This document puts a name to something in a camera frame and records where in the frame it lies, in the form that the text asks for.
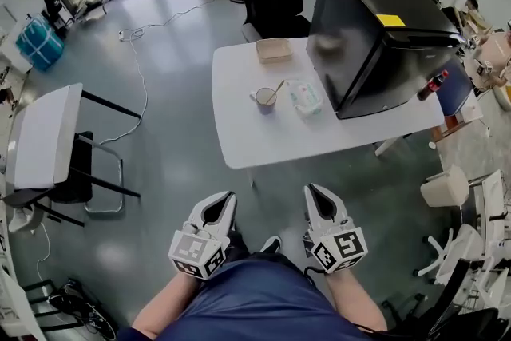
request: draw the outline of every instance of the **white cable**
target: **white cable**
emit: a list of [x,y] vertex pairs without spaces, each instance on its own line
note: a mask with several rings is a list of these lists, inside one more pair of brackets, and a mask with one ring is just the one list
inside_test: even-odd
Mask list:
[[39,276],[40,281],[43,281],[42,277],[41,277],[41,273],[39,272],[39,263],[48,260],[48,257],[50,257],[50,253],[51,253],[51,247],[50,247],[50,238],[48,237],[48,232],[46,231],[45,225],[43,223],[41,223],[41,226],[42,226],[42,229],[45,231],[46,240],[48,240],[48,254],[46,255],[46,257],[44,259],[38,260],[38,262],[35,265],[35,268],[38,271],[38,276]]
[[[139,38],[141,38],[145,34],[145,30],[148,29],[149,27],[166,27],[176,16],[183,16],[186,13],[189,13],[189,12],[191,12],[194,9],[199,9],[202,6],[205,6],[205,5],[209,4],[209,3],[213,3],[214,1],[215,0],[208,0],[207,2],[204,2],[204,3],[202,3],[202,4],[198,5],[198,6],[194,6],[194,7],[190,8],[190,9],[186,10],[185,12],[175,13],[175,14],[172,15],[172,17],[169,20],[167,20],[163,24],[153,24],[153,23],[151,23],[151,24],[148,24],[148,25],[145,25],[145,26],[142,26],[142,27],[138,27],[136,29],[121,29],[121,30],[119,30],[119,40],[121,42],[129,42],[133,52],[135,53],[135,62],[137,63],[138,74],[141,76],[142,85],[144,86],[145,102],[144,102],[144,108],[142,109],[141,117],[140,117],[140,119],[138,120],[138,122],[135,124],[135,126],[133,128],[131,128],[126,133],[122,133],[118,137],[107,138],[107,139],[101,141],[100,142],[101,145],[107,144],[107,143],[112,142],[112,141],[117,141],[117,140],[121,139],[122,137],[125,137],[126,135],[129,135],[130,133],[133,133],[135,131],[135,129],[137,129],[138,126],[141,124],[142,118],[144,118],[145,110],[147,109],[149,95],[148,95],[148,92],[147,92],[147,88],[145,87],[145,78],[144,78],[144,75],[141,72],[141,65],[138,62],[137,51],[135,50],[135,47],[133,46],[133,41],[134,40],[138,40]],[[124,32],[125,31],[131,32],[131,34],[129,35],[129,40],[126,40],[125,37],[124,37]]]

